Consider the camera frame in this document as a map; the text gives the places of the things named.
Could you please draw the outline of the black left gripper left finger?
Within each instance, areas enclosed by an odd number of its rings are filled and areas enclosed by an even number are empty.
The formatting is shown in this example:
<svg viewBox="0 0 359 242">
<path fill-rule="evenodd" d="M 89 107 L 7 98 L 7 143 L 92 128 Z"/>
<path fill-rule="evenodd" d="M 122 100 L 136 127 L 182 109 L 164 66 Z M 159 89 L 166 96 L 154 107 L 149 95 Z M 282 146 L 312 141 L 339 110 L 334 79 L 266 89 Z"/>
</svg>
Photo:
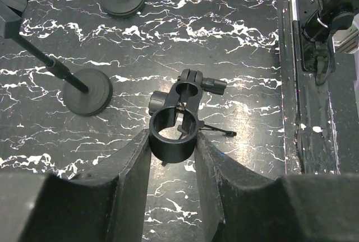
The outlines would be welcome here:
<svg viewBox="0 0 359 242">
<path fill-rule="evenodd" d="M 1 172 L 1 240 L 140 241 L 150 163 L 144 129 L 72 179 Z"/>
</svg>

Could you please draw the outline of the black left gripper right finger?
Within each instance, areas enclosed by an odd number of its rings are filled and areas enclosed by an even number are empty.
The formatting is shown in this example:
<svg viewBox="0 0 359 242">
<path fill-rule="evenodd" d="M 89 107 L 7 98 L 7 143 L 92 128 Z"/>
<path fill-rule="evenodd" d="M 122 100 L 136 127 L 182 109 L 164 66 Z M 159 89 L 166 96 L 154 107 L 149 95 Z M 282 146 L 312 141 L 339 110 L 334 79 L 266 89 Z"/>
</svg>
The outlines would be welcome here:
<svg viewBox="0 0 359 242">
<path fill-rule="evenodd" d="M 358 175 L 262 176 L 203 134 L 195 150 L 205 241 L 357 241 Z"/>
</svg>

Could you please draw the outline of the black tripod stand with clip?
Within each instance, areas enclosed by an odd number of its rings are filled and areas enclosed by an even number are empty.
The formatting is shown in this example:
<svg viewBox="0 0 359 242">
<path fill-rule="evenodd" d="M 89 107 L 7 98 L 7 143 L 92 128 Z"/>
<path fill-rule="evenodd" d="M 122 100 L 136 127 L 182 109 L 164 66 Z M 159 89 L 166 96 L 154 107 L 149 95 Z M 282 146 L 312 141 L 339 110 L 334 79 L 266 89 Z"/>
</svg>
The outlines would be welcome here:
<svg viewBox="0 0 359 242">
<path fill-rule="evenodd" d="M 149 144 L 154 156 L 163 164 L 187 160 L 194 152 L 201 130 L 236 136 L 234 131 L 210 126 L 198 118 L 203 93 L 223 95 L 226 88 L 225 81 L 184 69 L 169 92 L 154 91 L 148 105 Z"/>
</svg>

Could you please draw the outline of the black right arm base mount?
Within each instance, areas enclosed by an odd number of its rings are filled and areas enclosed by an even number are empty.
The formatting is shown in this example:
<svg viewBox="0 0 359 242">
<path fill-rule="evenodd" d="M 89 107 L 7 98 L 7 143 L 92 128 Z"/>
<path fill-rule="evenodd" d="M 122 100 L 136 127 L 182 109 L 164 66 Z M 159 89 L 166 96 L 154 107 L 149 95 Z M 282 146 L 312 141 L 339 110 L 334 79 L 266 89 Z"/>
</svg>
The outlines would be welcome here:
<svg viewBox="0 0 359 242">
<path fill-rule="evenodd" d="M 301 68 L 323 85 L 335 72 L 333 35 L 349 29 L 358 14 L 358 0 L 296 0 Z"/>
</svg>

